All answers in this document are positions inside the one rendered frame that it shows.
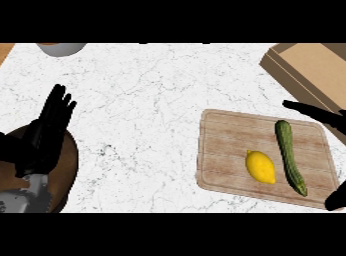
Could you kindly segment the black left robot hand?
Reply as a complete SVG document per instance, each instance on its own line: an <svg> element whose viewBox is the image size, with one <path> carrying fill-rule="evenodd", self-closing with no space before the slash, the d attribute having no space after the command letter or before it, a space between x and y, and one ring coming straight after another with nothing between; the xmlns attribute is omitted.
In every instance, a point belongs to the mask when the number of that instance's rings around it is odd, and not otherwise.
<svg viewBox="0 0 346 256"><path fill-rule="evenodd" d="M23 137L16 138L0 132L0 161L16 164L19 178L48 174L57 167L76 105L66 86L57 84L39 118L29 124Z"/></svg>

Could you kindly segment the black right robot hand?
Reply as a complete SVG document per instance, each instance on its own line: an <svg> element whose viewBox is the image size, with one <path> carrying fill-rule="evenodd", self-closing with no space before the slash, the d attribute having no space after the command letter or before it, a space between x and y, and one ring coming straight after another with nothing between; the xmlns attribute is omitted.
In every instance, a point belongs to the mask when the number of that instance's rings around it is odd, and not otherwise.
<svg viewBox="0 0 346 256"><path fill-rule="evenodd" d="M346 136L346 110L345 109L342 109L339 114L336 114L313 105L293 102L289 100L283 101L283 106L289 109L299 111L302 114L310 116L313 119L315 119L321 123L329 124ZM329 211L338 210L344 207L346 207L346 180L326 200L326 209Z"/></svg>

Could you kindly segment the open cardboard box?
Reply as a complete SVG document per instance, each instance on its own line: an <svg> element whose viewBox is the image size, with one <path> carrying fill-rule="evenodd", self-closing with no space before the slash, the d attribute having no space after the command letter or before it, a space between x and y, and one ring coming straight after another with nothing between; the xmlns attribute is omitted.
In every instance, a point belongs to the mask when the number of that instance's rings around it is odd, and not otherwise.
<svg viewBox="0 0 346 256"><path fill-rule="evenodd" d="M346 109L346 43L280 43L261 66L301 103Z"/></svg>

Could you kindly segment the yellow lemon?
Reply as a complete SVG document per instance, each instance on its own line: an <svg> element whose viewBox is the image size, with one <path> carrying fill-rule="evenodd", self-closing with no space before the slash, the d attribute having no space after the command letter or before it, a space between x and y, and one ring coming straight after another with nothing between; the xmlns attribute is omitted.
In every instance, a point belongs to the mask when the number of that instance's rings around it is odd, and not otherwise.
<svg viewBox="0 0 346 256"><path fill-rule="evenodd" d="M248 151L246 167L252 177L262 183L277 183L277 169L268 155L261 151Z"/></svg>

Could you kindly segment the pale wooden cutting board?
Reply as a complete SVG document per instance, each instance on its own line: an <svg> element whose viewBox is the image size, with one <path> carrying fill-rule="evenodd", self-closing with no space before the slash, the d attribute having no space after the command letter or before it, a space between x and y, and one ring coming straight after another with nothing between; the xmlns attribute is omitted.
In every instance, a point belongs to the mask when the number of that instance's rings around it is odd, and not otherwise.
<svg viewBox="0 0 346 256"><path fill-rule="evenodd" d="M277 117L208 109L202 114L197 183L208 190L323 209L339 188L339 178L323 127L290 120L295 161L308 194L301 195L286 179L276 136ZM277 182L265 184L249 174L249 151L264 152L277 168Z"/></svg>

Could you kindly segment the dark brown round wooden plate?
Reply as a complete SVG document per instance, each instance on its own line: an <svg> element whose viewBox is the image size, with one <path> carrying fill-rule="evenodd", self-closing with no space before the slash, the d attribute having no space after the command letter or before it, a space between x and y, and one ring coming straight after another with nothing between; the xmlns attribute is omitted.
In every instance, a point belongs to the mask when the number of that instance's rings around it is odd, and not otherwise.
<svg viewBox="0 0 346 256"><path fill-rule="evenodd" d="M8 135L22 138L26 127L19 128ZM56 169L48 174L50 193L53 202L48 213L59 213L67 203L69 193L75 183L79 170L79 149L70 132L64 134L61 156ZM16 165L0 161L0 192L11 189L28 188L29 181L16 176Z"/></svg>

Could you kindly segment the green cucumber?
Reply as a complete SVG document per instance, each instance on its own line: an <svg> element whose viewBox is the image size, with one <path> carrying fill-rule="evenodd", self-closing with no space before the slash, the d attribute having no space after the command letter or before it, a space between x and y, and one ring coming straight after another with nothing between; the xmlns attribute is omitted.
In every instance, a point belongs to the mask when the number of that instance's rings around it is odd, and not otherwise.
<svg viewBox="0 0 346 256"><path fill-rule="evenodd" d="M283 157L284 172L287 182L295 191L304 196L308 196L308 188L304 176L298 169L295 160L295 148L293 148L293 131L292 125L286 120L279 120L276 123L276 135L280 146L280 152Z"/></svg>

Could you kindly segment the grey white bowl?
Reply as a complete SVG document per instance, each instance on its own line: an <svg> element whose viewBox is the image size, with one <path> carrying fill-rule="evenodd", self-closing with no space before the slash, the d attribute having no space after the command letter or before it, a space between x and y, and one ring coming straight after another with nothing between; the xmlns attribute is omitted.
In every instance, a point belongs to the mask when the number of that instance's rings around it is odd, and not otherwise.
<svg viewBox="0 0 346 256"><path fill-rule="evenodd" d="M53 57L66 57L76 54L87 46L85 43L38 44L42 51Z"/></svg>

